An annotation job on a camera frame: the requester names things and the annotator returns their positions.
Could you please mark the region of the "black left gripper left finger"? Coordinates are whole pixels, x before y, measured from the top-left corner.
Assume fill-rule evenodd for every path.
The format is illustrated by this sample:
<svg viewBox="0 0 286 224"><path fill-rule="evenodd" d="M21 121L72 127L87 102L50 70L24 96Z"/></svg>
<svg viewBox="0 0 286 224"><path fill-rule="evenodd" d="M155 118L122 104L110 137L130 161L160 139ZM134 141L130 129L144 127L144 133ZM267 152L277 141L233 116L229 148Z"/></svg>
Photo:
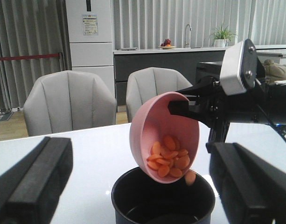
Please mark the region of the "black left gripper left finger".
<svg viewBox="0 0 286 224"><path fill-rule="evenodd" d="M71 139L44 137L0 175L0 224L49 224L72 168Z"/></svg>

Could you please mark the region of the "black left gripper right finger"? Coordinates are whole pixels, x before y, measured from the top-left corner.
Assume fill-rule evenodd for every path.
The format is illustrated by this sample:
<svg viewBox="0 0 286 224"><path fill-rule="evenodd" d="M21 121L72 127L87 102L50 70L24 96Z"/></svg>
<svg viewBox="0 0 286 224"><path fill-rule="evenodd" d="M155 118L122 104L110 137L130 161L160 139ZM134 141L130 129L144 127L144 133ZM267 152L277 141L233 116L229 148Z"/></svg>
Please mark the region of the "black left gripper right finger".
<svg viewBox="0 0 286 224"><path fill-rule="evenodd" d="M207 143L209 173L231 224L286 224L286 173L238 143Z"/></svg>

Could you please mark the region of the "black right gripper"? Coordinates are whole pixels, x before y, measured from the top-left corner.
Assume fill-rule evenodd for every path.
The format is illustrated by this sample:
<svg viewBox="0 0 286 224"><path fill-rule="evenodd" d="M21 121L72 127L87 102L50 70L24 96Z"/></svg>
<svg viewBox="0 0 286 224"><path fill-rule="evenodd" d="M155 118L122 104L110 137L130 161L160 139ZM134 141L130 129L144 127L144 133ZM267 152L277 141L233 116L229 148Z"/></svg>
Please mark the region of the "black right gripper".
<svg viewBox="0 0 286 224"><path fill-rule="evenodd" d="M246 93L227 96L220 81L202 77L197 84L177 90L192 101L168 103L171 115L202 122L210 128L209 142L225 142L230 123L269 125L282 139L286 136L286 84L255 82Z"/></svg>

